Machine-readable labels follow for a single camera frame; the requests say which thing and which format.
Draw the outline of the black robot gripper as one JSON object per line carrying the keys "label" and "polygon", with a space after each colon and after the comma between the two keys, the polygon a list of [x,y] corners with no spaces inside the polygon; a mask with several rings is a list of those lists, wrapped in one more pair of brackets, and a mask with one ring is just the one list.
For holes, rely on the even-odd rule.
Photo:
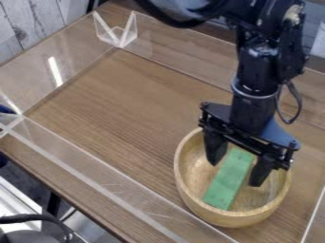
{"label": "black robot gripper", "polygon": [[206,157],[211,166],[225,157],[227,144],[233,143],[258,157],[249,185],[261,187],[272,170],[289,170],[293,153],[300,149],[296,138],[274,119],[278,114],[286,124],[293,124],[301,111],[288,120],[281,114],[280,93],[286,86],[296,98],[298,108],[302,99],[292,81],[273,84],[266,89],[253,89],[241,79],[231,82],[230,105],[203,102],[199,126],[203,129]]}

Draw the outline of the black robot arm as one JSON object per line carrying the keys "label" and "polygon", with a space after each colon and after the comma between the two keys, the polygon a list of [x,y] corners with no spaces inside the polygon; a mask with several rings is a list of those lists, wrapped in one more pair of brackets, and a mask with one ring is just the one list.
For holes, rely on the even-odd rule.
{"label": "black robot arm", "polygon": [[237,32],[238,71],[231,81],[229,105],[203,102],[199,126],[206,157],[217,164],[233,143],[258,157],[249,185],[262,186],[272,171],[290,168],[300,149],[296,138],[277,121],[294,123],[281,114],[286,88],[297,102],[302,97],[292,80],[304,73],[308,55],[302,47],[304,0],[177,0],[185,20],[178,20],[152,0],[135,0],[152,17],[174,28],[194,28],[214,18],[226,19]]}

